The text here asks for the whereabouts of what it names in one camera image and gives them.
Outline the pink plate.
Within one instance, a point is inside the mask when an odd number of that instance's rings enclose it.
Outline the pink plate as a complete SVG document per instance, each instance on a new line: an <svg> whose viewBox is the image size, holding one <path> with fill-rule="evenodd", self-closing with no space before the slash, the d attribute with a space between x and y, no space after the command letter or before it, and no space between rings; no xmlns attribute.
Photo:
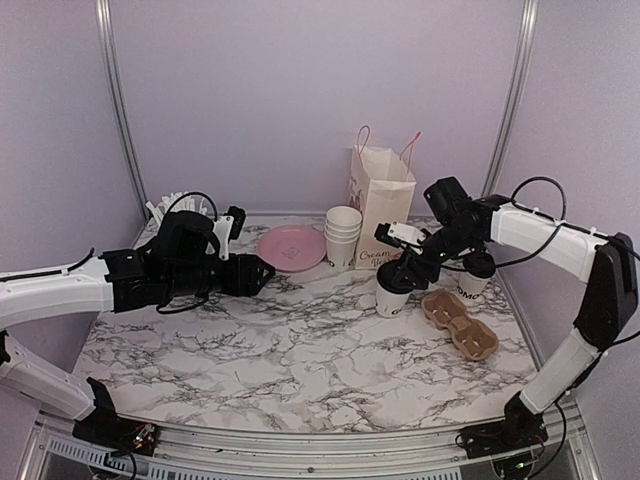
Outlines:
<svg viewBox="0 0 640 480"><path fill-rule="evenodd" d="M277 271L303 272L324 259L325 237L321 231L311 226L278 226L260 237L256 254Z"/></svg>

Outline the white paper cup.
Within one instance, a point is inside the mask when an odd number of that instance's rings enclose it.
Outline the white paper cup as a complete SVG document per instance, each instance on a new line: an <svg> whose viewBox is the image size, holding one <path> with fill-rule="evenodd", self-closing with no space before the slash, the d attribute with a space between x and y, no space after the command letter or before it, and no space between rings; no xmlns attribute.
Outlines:
<svg viewBox="0 0 640 480"><path fill-rule="evenodd" d="M384 318L396 317L409 299L410 293L394 293L378 285L376 288L376 312Z"/></svg>
<svg viewBox="0 0 640 480"><path fill-rule="evenodd" d="M476 302L485 290L491 278L475 276L469 272L461 272L454 293L463 302Z"/></svg>

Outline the aluminium front rail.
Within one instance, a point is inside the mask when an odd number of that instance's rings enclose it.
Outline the aluminium front rail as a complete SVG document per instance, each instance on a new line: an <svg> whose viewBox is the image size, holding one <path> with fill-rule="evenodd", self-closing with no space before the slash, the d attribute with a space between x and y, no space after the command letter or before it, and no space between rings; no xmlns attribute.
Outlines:
<svg viewBox="0 0 640 480"><path fill-rule="evenodd" d="M43 411L20 479L599 479L576 405L546 412L543 435L512 451L477 437L481 424L294 434L161 423L151 455L115 457Z"/></svg>

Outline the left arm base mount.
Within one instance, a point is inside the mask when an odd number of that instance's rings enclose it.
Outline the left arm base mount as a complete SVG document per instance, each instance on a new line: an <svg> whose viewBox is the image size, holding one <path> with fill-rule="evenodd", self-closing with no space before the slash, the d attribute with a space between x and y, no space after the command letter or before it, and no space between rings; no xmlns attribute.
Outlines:
<svg viewBox="0 0 640 480"><path fill-rule="evenodd" d="M87 382L94 394L94 409L85 419L74 422L72 436L122 454L151 457L157 445L158 426L119 416L106 386L91 377Z"/></svg>

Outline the black cup with straws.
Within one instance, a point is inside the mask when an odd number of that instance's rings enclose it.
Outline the black cup with straws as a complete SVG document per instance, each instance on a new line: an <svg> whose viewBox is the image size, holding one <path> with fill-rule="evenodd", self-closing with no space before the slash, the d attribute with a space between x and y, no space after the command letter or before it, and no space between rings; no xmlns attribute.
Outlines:
<svg viewBox="0 0 640 480"><path fill-rule="evenodd" d="M147 201L145 206L157 225L161 224L164 216L169 212L193 211L203 215L209 212L205 198L195 192L171 193L163 196L157 205Z"/></svg>

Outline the right aluminium frame post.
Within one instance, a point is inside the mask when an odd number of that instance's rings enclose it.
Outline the right aluminium frame post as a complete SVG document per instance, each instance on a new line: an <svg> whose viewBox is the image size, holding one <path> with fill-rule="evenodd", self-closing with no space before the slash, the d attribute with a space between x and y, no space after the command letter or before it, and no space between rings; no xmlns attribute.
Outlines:
<svg viewBox="0 0 640 480"><path fill-rule="evenodd" d="M500 174L506 164L510 137L529 72L539 4L538 0L525 0L523 2L511 78L496 141L481 191L483 196L495 191Z"/></svg>

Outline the black cup lid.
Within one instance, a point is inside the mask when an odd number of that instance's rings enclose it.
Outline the black cup lid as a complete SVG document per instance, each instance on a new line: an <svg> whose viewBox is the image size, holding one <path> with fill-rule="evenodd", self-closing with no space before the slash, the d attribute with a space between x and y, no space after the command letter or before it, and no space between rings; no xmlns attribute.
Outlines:
<svg viewBox="0 0 640 480"><path fill-rule="evenodd" d="M474 277L489 279L496 272L496 263L488 252L471 252L464 256L463 268Z"/></svg>
<svg viewBox="0 0 640 480"><path fill-rule="evenodd" d="M405 279L401 268L396 261L389 261L381 265L376 273L377 285L384 291L395 295L410 294L414 285L410 280Z"/></svg>

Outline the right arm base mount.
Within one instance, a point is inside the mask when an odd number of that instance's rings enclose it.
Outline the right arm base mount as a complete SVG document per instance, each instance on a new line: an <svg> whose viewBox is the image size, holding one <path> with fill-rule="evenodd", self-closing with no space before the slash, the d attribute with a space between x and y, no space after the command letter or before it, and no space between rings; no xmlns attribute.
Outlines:
<svg viewBox="0 0 640 480"><path fill-rule="evenodd" d="M543 414L532 413L514 395L504 407L504 419L462 428L456 444L469 459L542 445L549 438Z"/></svg>

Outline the stack of white paper cups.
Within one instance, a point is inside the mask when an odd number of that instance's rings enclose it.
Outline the stack of white paper cups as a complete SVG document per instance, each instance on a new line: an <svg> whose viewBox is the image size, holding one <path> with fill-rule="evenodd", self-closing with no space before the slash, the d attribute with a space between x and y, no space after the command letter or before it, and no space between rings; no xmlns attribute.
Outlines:
<svg viewBox="0 0 640 480"><path fill-rule="evenodd" d="M349 206L335 206L326 212L326 255L332 268L345 270L352 264L362 221L362 214Z"/></svg>

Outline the brown cardboard cup carrier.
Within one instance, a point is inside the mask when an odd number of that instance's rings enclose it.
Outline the brown cardboard cup carrier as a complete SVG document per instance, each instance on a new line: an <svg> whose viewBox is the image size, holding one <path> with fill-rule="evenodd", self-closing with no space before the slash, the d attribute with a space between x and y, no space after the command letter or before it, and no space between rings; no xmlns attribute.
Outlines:
<svg viewBox="0 0 640 480"><path fill-rule="evenodd" d="M496 334L485 323L472 318L455 294L443 289L427 293L421 308L438 330L449 332L454 347L466 360L484 361L498 349Z"/></svg>

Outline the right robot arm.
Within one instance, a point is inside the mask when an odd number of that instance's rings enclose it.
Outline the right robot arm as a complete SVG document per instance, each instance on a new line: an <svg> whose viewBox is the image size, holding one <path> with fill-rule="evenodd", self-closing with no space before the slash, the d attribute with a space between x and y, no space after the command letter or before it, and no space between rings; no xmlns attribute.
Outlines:
<svg viewBox="0 0 640 480"><path fill-rule="evenodd" d="M401 249L396 260L376 273L376 310L392 317L415 290L435 283L447 261L460 258L465 271L480 276L499 264L486 254L496 243L523 252L523 260L541 258L585 284L585 294L569 336L534 379L505 406L495 438L515 448L534 431L534 421L570 388L588 377L600 357L623 343L620 333L636 312L639 289L632 240L607 235L554 218L493 194L473 199L454 177L436 181L424 197L441 227L435 233L393 222L376 228L375 237Z"/></svg>

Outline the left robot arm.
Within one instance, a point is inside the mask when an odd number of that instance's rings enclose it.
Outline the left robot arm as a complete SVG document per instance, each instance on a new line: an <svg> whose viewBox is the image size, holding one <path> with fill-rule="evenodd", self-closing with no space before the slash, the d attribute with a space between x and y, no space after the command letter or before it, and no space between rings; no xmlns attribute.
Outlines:
<svg viewBox="0 0 640 480"><path fill-rule="evenodd" d="M1 278L1 382L47 404L106 445L125 438L106 387L78 378L29 351L7 329L30 321L75 313L123 313L192 297L198 305L213 293L252 297L273 278L273 266L255 254L233 254L243 210L232 207L213 220L193 211L164 215L158 231L136 249L88 255L70 266L32 270Z"/></svg>

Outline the paper takeout bag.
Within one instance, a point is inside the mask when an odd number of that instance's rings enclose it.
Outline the paper takeout bag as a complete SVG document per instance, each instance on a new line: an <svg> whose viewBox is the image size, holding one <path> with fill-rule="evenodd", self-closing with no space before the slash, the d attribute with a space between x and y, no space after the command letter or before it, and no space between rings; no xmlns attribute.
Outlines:
<svg viewBox="0 0 640 480"><path fill-rule="evenodd" d="M375 239L380 224L407 220L417 184L411 171L418 139L413 138L401 152L367 144L371 129L360 128L353 146L349 206L362 215L362 225L355 252L355 267L374 270L396 259L400 250Z"/></svg>

